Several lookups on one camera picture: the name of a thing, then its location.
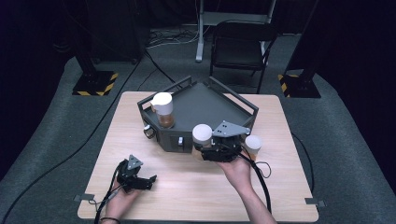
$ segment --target yellow and black hazard tape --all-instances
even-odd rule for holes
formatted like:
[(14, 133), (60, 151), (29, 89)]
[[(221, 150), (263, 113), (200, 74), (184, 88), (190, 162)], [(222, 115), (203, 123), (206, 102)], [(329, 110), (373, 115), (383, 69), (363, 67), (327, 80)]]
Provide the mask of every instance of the yellow and black hazard tape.
[[(288, 75), (288, 77), (298, 77), (297, 75)], [(290, 89), (288, 89), (288, 85), (285, 82), (285, 78), (283, 75), (277, 75), (277, 78), (279, 79), (283, 94), (285, 97), (290, 97)]]
[(73, 95), (82, 95), (82, 96), (104, 96), (108, 95), (114, 87), (114, 82), (116, 81), (116, 78), (119, 76), (118, 73), (115, 73), (111, 76), (110, 80), (108, 81), (108, 84), (106, 88), (103, 91), (73, 91)]

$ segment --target cup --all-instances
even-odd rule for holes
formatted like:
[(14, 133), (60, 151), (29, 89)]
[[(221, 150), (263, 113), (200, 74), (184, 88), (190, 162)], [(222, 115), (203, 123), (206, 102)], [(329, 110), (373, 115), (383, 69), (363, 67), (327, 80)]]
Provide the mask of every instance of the cup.
[(249, 135), (245, 139), (245, 149), (252, 160), (256, 160), (257, 154), (262, 148), (262, 140), (259, 136)]
[[(192, 129), (192, 141), (202, 147), (212, 147), (212, 128), (206, 124), (198, 124)], [(202, 152), (192, 147), (191, 155), (198, 161), (203, 161)]]
[(175, 119), (172, 114), (172, 94), (168, 92), (159, 92), (154, 95), (150, 103), (151, 109), (157, 114), (160, 126), (163, 128), (172, 128), (175, 124)]

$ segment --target table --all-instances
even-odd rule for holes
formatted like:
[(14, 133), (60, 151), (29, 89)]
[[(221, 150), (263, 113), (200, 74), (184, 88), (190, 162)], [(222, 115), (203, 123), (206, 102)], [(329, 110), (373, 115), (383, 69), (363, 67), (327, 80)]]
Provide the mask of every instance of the table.
[[(121, 96), (85, 193), (94, 194), (95, 200), (100, 202), (117, 165), (133, 154), (144, 163), (139, 177), (158, 177), (152, 189), (143, 191), (137, 198), (125, 219), (248, 221), (241, 199), (214, 162), (198, 162), (190, 153), (165, 152), (154, 138), (147, 139), (143, 134), (137, 102), (152, 93), (127, 91)], [(274, 95), (241, 96), (259, 108), (252, 134), (263, 141), (257, 161), (266, 161), (272, 168), (265, 182), (275, 219), (287, 222), (318, 220), (316, 206), (304, 200), (312, 198), (312, 194), (279, 99)], [(264, 164), (259, 167), (268, 174)], [(253, 187), (265, 202), (260, 181), (255, 172), (251, 174)], [(93, 219), (94, 205), (81, 202), (78, 216)]]
[(276, 0), (271, 1), (271, 5), (267, 15), (256, 15), (256, 14), (243, 14), (243, 13), (225, 13), (225, 12), (209, 12), (204, 10), (204, 0), (200, 2), (199, 11), (199, 36), (197, 53), (195, 61), (200, 63), (202, 61), (202, 55), (204, 52), (204, 25), (217, 25), (222, 21), (227, 20), (239, 20), (239, 21), (261, 21), (271, 22), (272, 15), (274, 12)]

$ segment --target stand base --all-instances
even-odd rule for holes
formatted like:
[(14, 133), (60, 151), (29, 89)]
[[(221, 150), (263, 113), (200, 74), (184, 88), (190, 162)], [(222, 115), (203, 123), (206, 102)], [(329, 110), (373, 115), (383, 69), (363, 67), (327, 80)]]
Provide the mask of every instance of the stand base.
[(285, 97), (295, 98), (320, 98), (317, 87), (314, 82), (304, 83), (296, 75), (278, 75), (277, 76)]
[(108, 95), (118, 75), (109, 71), (96, 71), (92, 77), (83, 74), (73, 89), (73, 95)]

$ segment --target gray floor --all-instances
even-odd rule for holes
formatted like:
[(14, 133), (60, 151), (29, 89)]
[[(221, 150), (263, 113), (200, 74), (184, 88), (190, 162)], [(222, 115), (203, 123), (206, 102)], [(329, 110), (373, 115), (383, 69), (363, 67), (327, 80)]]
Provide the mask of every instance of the gray floor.
[[(315, 178), (313, 195), (327, 204), (318, 209), (318, 223), (396, 223), (395, 195), (337, 92), (320, 76), (315, 76), (320, 99), (283, 97), (277, 75), (284, 72), (298, 40), (297, 35), (285, 35), (276, 41), (261, 94), (279, 97), (291, 131), (303, 141), (309, 153)], [(201, 63), (195, 62), (195, 51), (196, 42), (148, 50), (172, 79), (192, 76), (201, 80), (209, 73), (209, 44), (205, 43)], [(0, 183), (0, 217), (33, 181), (78, 153), (33, 184), (15, 204), (6, 223), (91, 223), (78, 218), (78, 203), (73, 198), (83, 193), (88, 184), (119, 100), (118, 93), (159, 91), (171, 84), (147, 57), (128, 80), (135, 68), (133, 64), (100, 63), (96, 67), (119, 73), (113, 90), (103, 97), (73, 96), (71, 92), (81, 70), (75, 59), (67, 63), (46, 116)], [(297, 140), (295, 144), (312, 186), (307, 156)]]

